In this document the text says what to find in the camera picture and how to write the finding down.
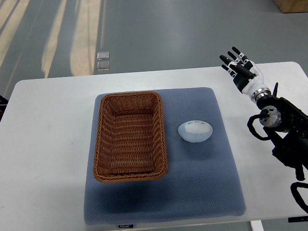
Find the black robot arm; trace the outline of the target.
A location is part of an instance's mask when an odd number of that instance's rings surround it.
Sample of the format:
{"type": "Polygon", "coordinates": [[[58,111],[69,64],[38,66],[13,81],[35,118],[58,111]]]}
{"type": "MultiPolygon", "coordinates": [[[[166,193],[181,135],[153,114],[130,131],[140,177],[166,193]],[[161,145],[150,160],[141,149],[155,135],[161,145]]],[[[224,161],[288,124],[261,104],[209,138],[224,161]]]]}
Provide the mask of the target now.
{"type": "Polygon", "coordinates": [[[271,141],[272,155],[285,166],[295,169],[295,177],[305,180],[303,168],[308,167],[308,116],[274,91],[256,90],[252,99],[261,110],[247,122],[251,134],[261,141],[271,141]]]}

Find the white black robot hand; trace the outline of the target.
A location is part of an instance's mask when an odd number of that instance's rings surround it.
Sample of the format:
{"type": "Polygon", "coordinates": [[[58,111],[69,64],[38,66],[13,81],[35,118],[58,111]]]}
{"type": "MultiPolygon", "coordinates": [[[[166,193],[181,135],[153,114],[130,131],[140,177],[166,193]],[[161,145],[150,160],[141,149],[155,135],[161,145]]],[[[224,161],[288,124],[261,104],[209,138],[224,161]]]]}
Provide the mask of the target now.
{"type": "Polygon", "coordinates": [[[232,77],[237,89],[256,103],[261,97],[270,95],[269,88],[264,84],[264,76],[257,65],[236,47],[227,52],[228,56],[220,55],[221,67],[232,77]]]}

